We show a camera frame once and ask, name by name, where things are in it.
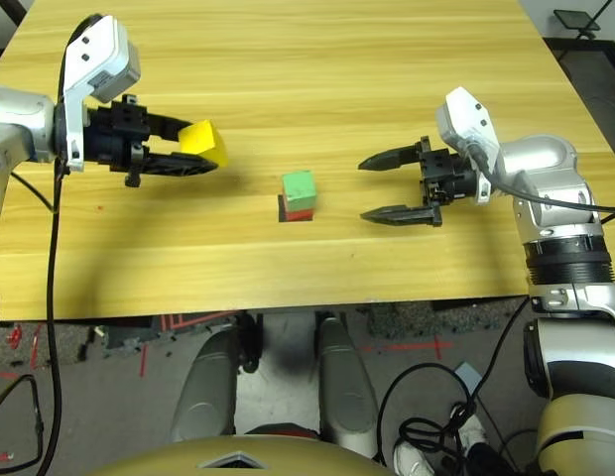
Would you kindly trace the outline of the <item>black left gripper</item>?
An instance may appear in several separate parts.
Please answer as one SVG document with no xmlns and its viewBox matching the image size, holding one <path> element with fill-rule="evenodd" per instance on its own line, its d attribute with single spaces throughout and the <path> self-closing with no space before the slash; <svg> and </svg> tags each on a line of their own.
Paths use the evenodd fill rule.
<svg viewBox="0 0 615 476">
<path fill-rule="evenodd" d="M 142 145 L 151 136 L 178 142 L 181 130 L 192 123 L 158 114 L 147 114 L 133 94 L 123 94 L 109 107 L 87 110 L 83 128 L 85 159 L 107 166 L 109 171 L 125 173 L 128 187 L 139 187 L 141 175 L 191 177 L 210 173 L 218 163 L 199 155 L 147 153 Z"/>
</svg>

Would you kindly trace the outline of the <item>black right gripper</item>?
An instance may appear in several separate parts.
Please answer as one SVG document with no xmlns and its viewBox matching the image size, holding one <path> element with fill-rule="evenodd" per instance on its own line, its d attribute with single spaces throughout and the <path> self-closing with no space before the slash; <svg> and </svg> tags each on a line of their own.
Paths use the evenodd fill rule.
<svg viewBox="0 0 615 476">
<path fill-rule="evenodd" d="M 375 154 L 362 161 L 357 169 L 382 172 L 417 162 L 420 163 L 422 174 L 422 207 L 383 206 L 363 212 L 360 217 L 369 222 L 390 226 L 440 226 L 442 206 L 449 205 L 456 199 L 475 196 L 477 177 L 470 162 L 448 148 L 433 150 L 428 136 L 422 136 L 413 145 Z"/>
</svg>

